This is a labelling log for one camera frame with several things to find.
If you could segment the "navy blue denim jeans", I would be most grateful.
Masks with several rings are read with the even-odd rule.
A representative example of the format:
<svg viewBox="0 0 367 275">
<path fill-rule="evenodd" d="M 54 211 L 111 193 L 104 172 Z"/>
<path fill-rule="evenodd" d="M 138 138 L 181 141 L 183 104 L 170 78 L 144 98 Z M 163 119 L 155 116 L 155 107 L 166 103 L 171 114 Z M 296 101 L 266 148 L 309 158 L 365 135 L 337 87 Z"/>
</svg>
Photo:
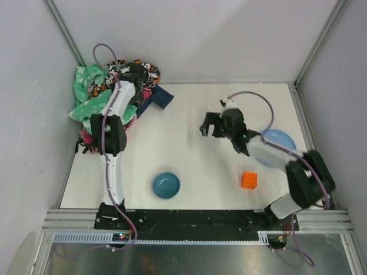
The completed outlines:
<svg viewBox="0 0 367 275">
<path fill-rule="evenodd" d="M 144 111 L 150 106 L 151 103 L 154 103 L 161 109 L 165 109 L 172 101 L 174 96 L 160 86 L 155 86 L 153 88 L 144 88 L 143 98 L 144 101 L 142 102 L 142 104 L 138 105 L 136 110 L 137 118 L 139 118 L 144 113 Z"/>
</svg>

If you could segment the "orange black patterned cloth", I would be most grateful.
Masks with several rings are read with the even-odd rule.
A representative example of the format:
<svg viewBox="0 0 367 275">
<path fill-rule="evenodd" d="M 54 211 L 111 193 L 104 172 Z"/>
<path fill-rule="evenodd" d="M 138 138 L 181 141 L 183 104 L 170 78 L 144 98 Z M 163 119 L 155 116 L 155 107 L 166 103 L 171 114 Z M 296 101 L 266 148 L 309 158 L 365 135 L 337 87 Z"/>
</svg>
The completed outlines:
<svg viewBox="0 0 367 275">
<path fill-rule="evenodd" d="M 142 78 L 142 85 L 144 88 L 153 88 L 158 85 L 161 79 L 161 73 L 157 66 L 142 62 L 141 60 L 134 60 L 127 62 L 125 60 L 112 61 L 104 65 L 104 68 L 112 73 L 119 80 L 123 80 L 123 76 L 128 74 L 138 74 Z M 94 99 L 106 90 L 113 91 L 115 89 L 116 80 L 105 71 L 97 66 L 97 75 L 92 76 L 88 83 L 88 98 Z"/>
</svg>

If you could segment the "green white tie-dye cloth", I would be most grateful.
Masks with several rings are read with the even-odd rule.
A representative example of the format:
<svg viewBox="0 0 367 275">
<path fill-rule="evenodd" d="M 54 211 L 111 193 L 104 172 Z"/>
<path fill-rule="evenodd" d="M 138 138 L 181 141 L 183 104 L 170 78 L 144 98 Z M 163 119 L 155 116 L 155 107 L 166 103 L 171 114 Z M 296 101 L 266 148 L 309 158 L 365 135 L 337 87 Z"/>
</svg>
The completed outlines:
<svg viewBox="0 0 367 275">
<path fill-rule="evenodd" d="M 100 67 L 92 64 L 87 67 L 78 66 L 75 71 L 73 89 L 76 106 L 68 116 L 72 120 L 81 122 L 88 133 L 92 133 L 90 118 L 99 114 L 107 105 L 115 90 L 116 79 L 129 71 L 129 66 L 121 63 L 120 70 L 116 70 L 114 62 Z"/>
</svg>

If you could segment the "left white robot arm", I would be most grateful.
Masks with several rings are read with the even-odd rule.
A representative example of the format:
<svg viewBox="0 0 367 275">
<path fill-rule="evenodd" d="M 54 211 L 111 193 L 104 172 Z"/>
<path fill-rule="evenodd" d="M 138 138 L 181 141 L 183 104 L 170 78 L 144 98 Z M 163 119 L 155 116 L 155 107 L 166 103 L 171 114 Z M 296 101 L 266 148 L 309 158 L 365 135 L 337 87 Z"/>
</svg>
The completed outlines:
<svg viewBox="0 0 367 275">
<path fill-rule="evenodd" d="M 106 106 L 90 118 L 91 132 L 103 166 L 103 203 L 120 206 L 124 202 L 121 184 L 122 152 L 126 149 L 127 135 L 122 117 L 129 105 L 141 103 L 145 69 L 142 64 L 130 63 L 121 72 L 121 79 Z"/>
</svg>

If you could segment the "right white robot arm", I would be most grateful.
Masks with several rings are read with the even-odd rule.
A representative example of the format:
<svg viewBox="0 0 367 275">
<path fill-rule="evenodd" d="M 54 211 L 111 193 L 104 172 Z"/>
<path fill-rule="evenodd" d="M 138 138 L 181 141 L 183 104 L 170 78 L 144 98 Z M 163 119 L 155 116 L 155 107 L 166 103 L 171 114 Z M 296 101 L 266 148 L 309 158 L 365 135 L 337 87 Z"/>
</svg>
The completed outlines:
<svg viewBox="0 0 367 275">
<path fill-rule="evenodd" d="M 260 132 L 247 128 L 238 108 L 207 112 L 200 126 L 202 136 L 208 136 L 210 125 L 214 126 L 212 136 L 227 138 L 237 153 L 285 173 L 289 192 L 264 209 L 272 222 L 308 209 L 335 190 L 335 181 L 318 151 L 299 152 L 265 140 Z"/>
</svg>

